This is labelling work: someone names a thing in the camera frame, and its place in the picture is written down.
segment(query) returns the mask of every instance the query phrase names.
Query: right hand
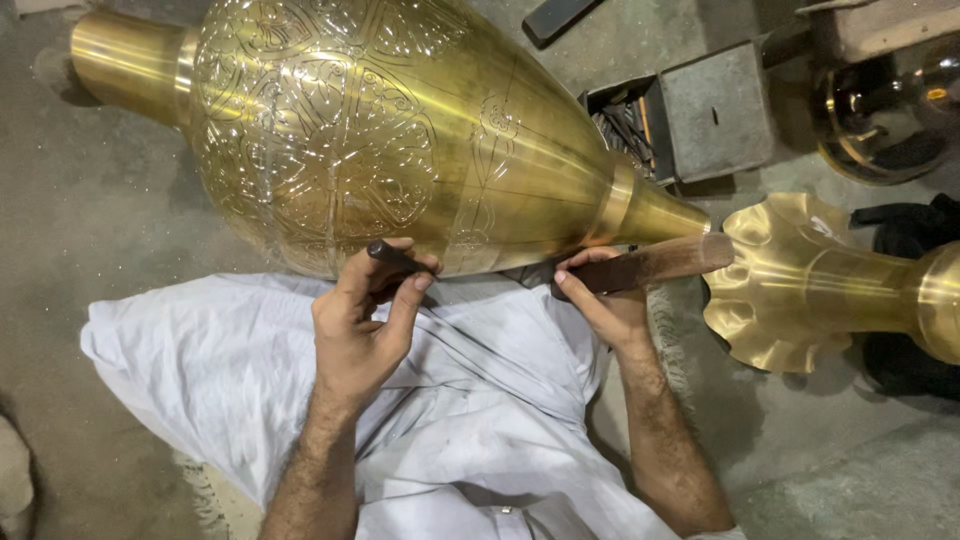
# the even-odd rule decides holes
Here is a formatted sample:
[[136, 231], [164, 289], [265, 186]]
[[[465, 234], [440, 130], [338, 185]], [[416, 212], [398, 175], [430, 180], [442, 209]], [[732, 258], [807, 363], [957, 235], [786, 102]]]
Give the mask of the right hand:
[[647, 327], [645, 288], [595, 296], [583, 282], [570, 274], [570, 268], [589, 262], [620, 257], [611, 247], [588, 248], [557, 265], [554, 281], [580, 311], [600, 339], [613, 347], [617, 356], [650, 353], [652, 342]]
[[[411, 238], [386, 240], [416, 256]], [[431, 272], [443, 265], [433, 256], [416, 256]], [[351, 257], [337, 285], [312, 306], [317, 345], [317, 403], [351, 415], [380, 388], [410, 352], [414, 321], [430, 272], [412, 276], [396, 273], [389, 263], [370, 258], [366, 250]], [[386, 322], [371, 315], [380, 304], [393, 301]]]

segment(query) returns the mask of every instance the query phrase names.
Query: brass vase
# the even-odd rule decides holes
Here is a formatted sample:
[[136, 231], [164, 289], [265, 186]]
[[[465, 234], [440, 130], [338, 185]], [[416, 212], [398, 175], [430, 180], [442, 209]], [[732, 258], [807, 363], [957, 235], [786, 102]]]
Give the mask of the brass vase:
[[707, 274], [707, 324], [731, 356], [768, 371], [811, 372], [850, 332], [909, 334], [960, 364], [960, 242], [920, 260], [851, 247], [849, 216], [805, 193], [774, 193], [732, 214], [731, 266]]
[[220, 0], [199, 28], [94, 12], [71, 49], [101, 101], [182, 130], [230, 225], [305, 274], [379, 236], [457, 275], [709, 229], [457, 0]]

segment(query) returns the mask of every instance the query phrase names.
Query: white cloth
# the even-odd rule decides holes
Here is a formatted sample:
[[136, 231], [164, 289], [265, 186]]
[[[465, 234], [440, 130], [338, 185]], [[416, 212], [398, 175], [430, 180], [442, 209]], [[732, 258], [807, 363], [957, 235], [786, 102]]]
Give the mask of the white cloth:
[[[216, 275], [98, 302], [82, 348], [144, 425], [266, 506], [315, 377], [310, 303], [330, 286]], [[428, 293], [357, 423], [357, 538], [677, 538], [588, 442], [606, 356], [575, 307], [499, 275]]]

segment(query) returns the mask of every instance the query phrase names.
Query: left hand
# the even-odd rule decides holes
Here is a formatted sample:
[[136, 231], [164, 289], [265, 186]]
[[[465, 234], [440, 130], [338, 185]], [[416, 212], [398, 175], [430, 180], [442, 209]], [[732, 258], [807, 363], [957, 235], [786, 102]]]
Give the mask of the left hand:
[[[416, 255], [411, 238], [387, 242]], [[434, 273], [443, 269], [436, 257], [415, 258]], [[432, 282], [428, 272], [404, 279], [389, 263], [370, 258], [366, 250], [347, 261], [337, 285], [312, 306], [317, 345], [315, 402], [349, 414], [359, 412], [410, 352], [414, 320]], [[372, 321], [376, 307], [390, 300], [387, 322]]]

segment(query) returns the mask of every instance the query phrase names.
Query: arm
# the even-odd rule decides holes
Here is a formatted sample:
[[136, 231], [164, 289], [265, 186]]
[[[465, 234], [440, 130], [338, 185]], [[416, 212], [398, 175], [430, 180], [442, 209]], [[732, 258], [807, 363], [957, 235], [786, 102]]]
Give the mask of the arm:
[[[413, 247], [409, 238], [388, 242], [403, 250]], [[435, 257], [418, 260], [434, 272], [442, 269]], [[393, 295], [397, 281], [402, 283]], [[348, 261], [337, 286], [314, 301], [317, 379], [260, 540], [353, 538], [356, 419], [410, 352], [417, 310], [430, 283], [428, 273], [394, 274], [364, 251]], [[392, 297], [387, 322], [372, 321], [376, 306]]]
[[681, 537], [734, 527], [733, 517], [674, 398], [647, 327], [642, 289], [595, 297], [565, 270], [620, 255], [592, 248], [558, 266], [555, 280], [613, 347], [627, 398], [630, 459], [643, 501]]

